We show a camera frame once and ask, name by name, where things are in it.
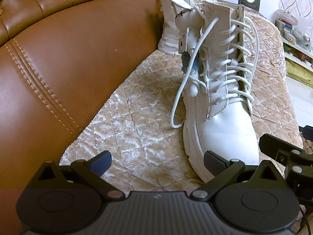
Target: patterned wallpaper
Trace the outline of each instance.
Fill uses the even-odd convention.
[[[293,16],[313,19],[313,0],[279,0],[279,8],[289,11]]]

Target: white shelf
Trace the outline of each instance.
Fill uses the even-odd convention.
[[[313,59],[313,54],[310,53],[308,50],[301,48],[298,44],[292,44],[291,42],[289,42],[288,40],[286,40],[284,37],[281,37],[283,40],[283,43],[286,43],[287,45],[301,51],[303,54],[309,56],[311,59]]]
[[[303,66],[304,68],[308,69],[309,71],[313,72],[313,69],[308,66],[307,64],[305,64],[305,62],[302,62],[299,58],[297,58],[296,56],[292,56],[290,54],[288,54],[287,52],[285,52],[285,57],[296,62],[297,64]]]

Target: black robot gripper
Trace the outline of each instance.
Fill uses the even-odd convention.
[[[110,152],[70,166],[46,161],[17,202],[17,213],[35,234],[207,234],[292,235],[299,202],[313,206],[313,168],[302,149],[265,134],[261,152],[283,164],[285,179],[264,160],[248,166],[211,151],[205,167],[215,178],[193,191],[125,194],[101,176]]]

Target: shoelace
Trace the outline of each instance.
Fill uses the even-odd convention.
[[[195,5],[194,8],[198,11],[198,13],[200,13],[201,17],[207,22],[208,19],[206,18],[206,16],[202,13],[202,11],[200,10],[200,8]],[[241,29],[239,28],[237,25],[239,26],[243,26],[244,28],[248,28],[248,29],[253,29],[254,33],[255,33],[255,40],[256,40],[256,52],[255,52],[255,59],[254,59],[254,62],[253,63],[249,63],[249,62],[241,62],[241,63],[238,63],[238,60],[240,60],[242,58],[242,53],[240,54],[240,56],[237,58],[237,59],[226,59],[224,61],[222,61],[219,65],[218,65],[218,68],[217,69],[220,69],[222,66],[226,65],[227,67],[227,71],[223,72],[223,73],[220,73],[219,76],[217,77],[217,80],[220,80],[221,78],[225,77],[225,76],[228,76],[227,77],[227,80],[223,81],[222,83],[220,83],[216,88],[215,88],[215,91],[217,92],[221,87],[224,87],[230,83],[234,83],[234,82],[237,82],[237,81],[242,81],[244,82],[244,84],[247,86],[247,92],[244,92],[244,91],[241,91],[241,90],[228,90],[228,94],[224,95],[224,96],[221,96],[219,98],[216,99],[216,104],[220,101],[223,101],[223,100],[228,100],[228,103],[231,104],[231,103],[234,103],[234,102],[238,102],[238,101],[243,101],[245,102],[246,100],[241,97],[241,96],[245,96],[247,97],[251,102],[253,101],[253,96],[250,94],[250,91],[251,91],[251,84],[252,84],[252,78],[253,78],[253,75],[254,75],[254,72],[255,72],[255,69],[256,69],[256,64],[257,64],[257,61],[258,61],[258,56],[259,56],[259,36],[258,36],[258,33],[257,33],[257,29],[254,25],[254,23],[252,22],[252,20],[248,17],[244,17],[245,20],[247,20],[251,26],[245,24],[245,23],[242,23],[240,20],[240,18],[238,18],[237,20],[233,20],[231,19],[231,23],[233,23],[233,25],[231,26],[230,29],[226,30],[226,31],[221,31],[220,34],[222,35],[228,35],[228,34],[231,34],[234,32],[234,34],[232,34],[229,38],[227,38],[226,40],[222,41],[221,43],[219,43],[220,46],[223,46],[223,45],[227,45],[229,43],[229,46],[231,47],[229,50],[225,51],[225,52],[222,52],[220,55],[220,57],[223,57],[225,55],[229,55],[231,54],[232,52],[234,52],[236,49],[240,49],[242,51],[242,53],[245,54],[248,54],[248,55],[251,55],[251,52],[249,50],[247,50],[246,48],[242,47],[240,45],[240,42],[238,42],[237,44],[234,44],[234,43],[231,43],[232,40],[234,40],[234,38],[237,37],[237,35],[239,34],[239,32],[245,34],[248,39],[247,40],[244,40],[245,43],[247,43],[247,41],[251,41],[253,42],[253,37],[244,29]],[[199,76],[202,76],[203,77],[203,80],[204,82],[198,80],[198,79],[195,79],[193,78],[190,73],[191,73],[191,70],[192,70],[192,65],[193,65],[193,62],[196,58],[196,54],[198,53],[202,43],[204,42],[204,40],[206,39],[206,37],[208,36],[208,34],[210,33],[210,31],[212,30],[212,28],[214,27],[214,25],[220,20],[220,18],[215,18],[212,20],[212,22],[210,23],[209,27],[205,30],[205,32],[203,33],[203,35],[200,37],[194,51],[193,51],[193,54],[190,58],[190,62],[189,62],[189,65],[188,65],[188,68],[187,68],[187,71],[186,71],[186,74],[184,76],[184,79],[179,87],[179,90],[177,92],[177,95],[176,95],[176,98],[175,98],[175,101],[174,101],[174,104],[173,104],[173,108],[172,108],[172,113],[171,113],[171,126],[173,128],[179,128],[183,125],[183,122],[179,125],[175,125],[174,124],[174,116],[175,116],[175,112],[176,112],[176,109],[177,109],[177,105],[178,105],[178,101],[179,101],[179,98],[180,98],[180,95],[182,94],[183,92],[183,89],[189,79],[189,77],[199,83],[200,85],[202,85],[204,87],[204,91],[207,93],[208,92],[208,89],[209,89],[209,57],[208,57],[208,54],[209,54],[209,51],[208,51],[208,46],[205,46],[203,45],[202,46],[202,50],[206,53],[206,56],[204,58],[201,58],[200,59],[202,60],[202,63],[203,63],[203,73],[200,74]],[[249,77],[249,80],[245,79],[244,77],[241,77],[241,76],[238,76],[238,75],[234,75],[235,73],[239,72],[239,71],[243,71],[245,73],[247,73],[247,76]]]

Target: floor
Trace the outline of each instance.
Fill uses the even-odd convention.
[[[313,88],[289,77],[286,84],[298,125],[313,126]]]

